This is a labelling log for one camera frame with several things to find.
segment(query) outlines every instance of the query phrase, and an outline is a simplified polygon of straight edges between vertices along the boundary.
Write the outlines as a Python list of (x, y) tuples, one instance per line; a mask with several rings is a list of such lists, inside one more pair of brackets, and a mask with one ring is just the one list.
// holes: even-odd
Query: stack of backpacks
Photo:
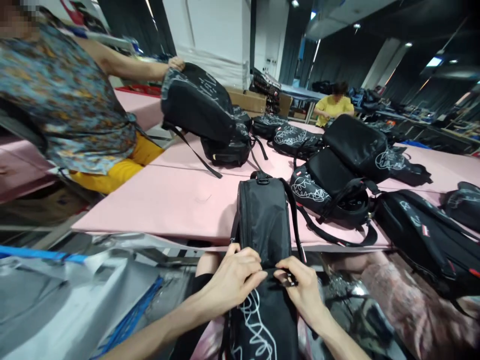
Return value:
[(278, 114), (280, 112), (280, 89), (281, 85), (268, 74), (263, 74), (256, 68), (252, 68), (250, 73), (253, 75), (253, 81), (250, 85), (250, 91), (266, 96), (266, 112), (269, 114)]

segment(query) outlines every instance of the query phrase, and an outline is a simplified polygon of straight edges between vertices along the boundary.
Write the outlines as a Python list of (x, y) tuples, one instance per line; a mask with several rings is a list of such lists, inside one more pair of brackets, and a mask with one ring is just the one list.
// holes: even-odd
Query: red tag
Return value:
[(421, 226), (421, 232), (423, 233), (424, 236), (430, 237), (429, 228), (426, 227), (425, 225), (422, 225), (422, 226)]
[(475, 275), (477, 278), (480, 278), (480, 272), (478, 272), (475, 269), (470, 269), (469, 270), (472, 275)]

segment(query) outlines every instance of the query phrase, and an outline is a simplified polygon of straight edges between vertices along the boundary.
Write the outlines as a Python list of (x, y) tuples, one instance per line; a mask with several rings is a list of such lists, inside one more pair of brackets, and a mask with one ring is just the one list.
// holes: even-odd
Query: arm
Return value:
[(170, 59), (168, 64), (145, 62), (124, 56), (115, 50), (93, 40), (75, 37), (80, 45), (107, 75), (128, 80), (162, 81), (169, 67), (182, 71), (184, 62), (178, 57)]
[[(288, 269), (298, 281), (298, 286), (286, 291), (300, 316), (325, 341), (335, 360), (369, 360), (365, 351), (340, 327), (324, 305), (318, 288), (317, 273), (291, 256), (280, 261), (279, 269)], [(285, 271), (277, 270), (275, 277), (286, 280)]]
[(231, 244), (215, 275), (202, 290), (129, 337), (102, 360), (150, 359), (180, 335), (243, 303), (266, 277), (256, 251), (249, 247), (240, 251), (239, 244)]

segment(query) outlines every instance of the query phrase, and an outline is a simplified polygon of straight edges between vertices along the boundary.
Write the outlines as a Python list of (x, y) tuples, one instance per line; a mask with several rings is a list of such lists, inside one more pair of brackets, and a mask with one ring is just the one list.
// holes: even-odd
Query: black shoulder strap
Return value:
[(300, 256), (300, 261), (304, 264), (307, 263), (307, 257), (305, 255), (305, 250), (302, 246), (302, 242), (300, 241), (299, 235), (299, 223), (297, 219), (297, 202), (295, 201), (294, 193), (292, 189), (290, 189), (289, 184), (283, 178), (279, 178), (281, 183), (283, 184), (283, 188), (285, 189), (286, 197), (288, 198), (288, 203), (290, 204), (290, 211), (291, 211), (291, 221), (293, 223), (293, 233), (295, 235), (295, 242), (296, 248), (298, 250), (298, 254)]
[(377, 231), (372, 226), (371, 221), (367, 221), (366, 223), (368, 231), (366, 233), (365, 239), (363, 239), (361, 243), (355, 243), (355, 242), (342, 240), (338, 237), (330, 235), (329, 233), (325, 232), (324, 230), (322, 230), (321, 228), (319, 228), (317, 225), (314, 224), (314, 222), (312, 221), (312, 218), (310, 218), (310, 215), (307, 213), (307, 211), (304, 209), (303, 206), (301, 205), (297, 206), (297, 209), (298, 211), (300, 211), (300, 214), (303, 215), (303, 218), (305, 219), (309, 229), (312, 230), (319, 237), (321, 237), (322, 239), (324, 239), (325, 241), (331, 244), (336, 244), (336, 245), (344, 246), (347, 248), (360, 248), (360, 247), (371, 246), (377, 242), (378, 234), (377, 234)]
[(183, 142), (185, 144), (188, 145), (188, 147), (193, 151), (193, 153), (196, 155), (196, 157), (198, 158), (198, 160), (201, 161), (201, 163), (203, 164), (204, 167), (206, 167), (206, 169), (211, 172), (213, 175), (215, 175), (217, 178), (221, 179), (222, 178), (222, 174), (219, 173), (218, 171), (215, 171), (213, 170), (206, 162), (205, 160), (203, 160), (200, 155), (197, 154), (197, 152), (195, 150), (192, 149), (192, 147), (190, 146), (189, 142), (187, 141), (187, 139), (185, 138), (185, 136), (183, 136), (183, 134), (175, 127), (175, 126), (170, 126), (169, 127), (169, 130), (172, 130), (180, 139), (183, 140)]
[(466, 235), (466, 236), (468, 236), (472, 239), (480, 241), (480, 238), (473, 235), (471, 232), (468, 232), (467, 230), (465, 230), (463, 227), (461, 227), (460, 225), (455, 223), (449, 217), (447, 217), (446, 215), (444, 216), (444, 215), (440, 214), (440, 210), (438, 210), (435, 206), (433, 206), (433, 205), (431, 207), (428, 206), (427, 203), (426, 203), (427, 200), (425, 200), (425, 199), (424, 199), (424, 201), (418, 200), (417, 198), (412, 196), (412, 192), (409, 191), (409, 190), (398, 190), (396, 192), (401, 194), (404, 198), (407, 198), (408, 202), (414, 204), (417, 208), (421, 209), (424, 213), (427, 213), (428, 215), (433, 216), (434, 218), (436, 218), (441, 223), (447, 225), (449, 228), (451, 228), (455, 231), (458, 231), (459, 233), (462, 233), (462, 234), (464, 234), (464, 235)]

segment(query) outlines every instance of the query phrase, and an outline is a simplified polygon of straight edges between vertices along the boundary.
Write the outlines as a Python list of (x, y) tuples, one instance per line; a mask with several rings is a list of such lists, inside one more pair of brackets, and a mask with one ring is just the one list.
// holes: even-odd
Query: person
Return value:
[(428, 291), (426, 283), (421, 287), (421, 279), (410, 276), (405, 271), (407, 265), (396, 254), (392, 257), (398, 265), (381, 251), (331, 257), (334, 271), (346, 271), (361, 279), (417, 359), (478, 359), (480, 303), (469, 298), (459, 300), (471, 317), (461, 314), (432, 289)]
[(316, 103), (313, 109), (313, 113), (318, 115), (316, 126), (323, 128), (330, 118), (336, 119), (343, 114), (354, 115), (354, 105), (350, 98), (345, 96), (348, 89), (349, 85), (346, 82), (336, 83), (333, 85), (333, 94)]
[(110, 194), (163, 149), (118, 102), (108, 76), (162, 81), (168, 64), (143, 62), (96, 41), (71, 38), (18, 0), (0, 0), (0, 98), (44, 134), (45, 156), (84, 188)]
[[(214, 253), (203, 254), (197, 266), (194, 294), (172, 312), (108, 352), (102, 360), (150, 359), (181, 335), (170, 359), (190, 359), (206, 323), (243, 303), (265, 280), (267, 273), (262, 270), (260, 262), (256, 251), (249, 247), (241, 250), (238, 243), (228, 247), (221, 262)], [(286, 287), (286, 292), (303, 320), (323, 338), (335, 360), (369, 359), (325, 307), (315, 270), (293, 256), (281, 260), (276, 267), (279, 269), (274, 276), (279, 282), (286, 280), (283, 269), (288, 269), (296, 277), (298, 286)]]

